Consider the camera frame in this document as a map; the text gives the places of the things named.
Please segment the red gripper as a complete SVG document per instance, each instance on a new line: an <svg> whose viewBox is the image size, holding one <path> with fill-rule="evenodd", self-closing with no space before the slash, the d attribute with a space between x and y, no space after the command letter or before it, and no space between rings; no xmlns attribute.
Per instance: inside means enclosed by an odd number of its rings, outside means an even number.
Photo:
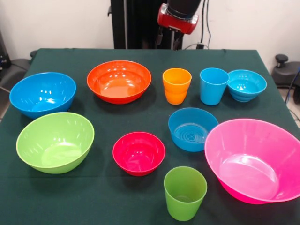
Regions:
<svg viewBox="0 0 300 225"><path fill-rule="evenodd" d="M165 27L176 31L174 33L173 49L178 49L178 46L180 45L182 39L182 33L188 35L191 34L195 30L198 21L198 15L194 15L191 19L188 20L173 16L170 12L168 12L167 4L163 3L160 6L157 17L159 28L157 32L156 44L161 44L163 37L163 27Z"/></svg>

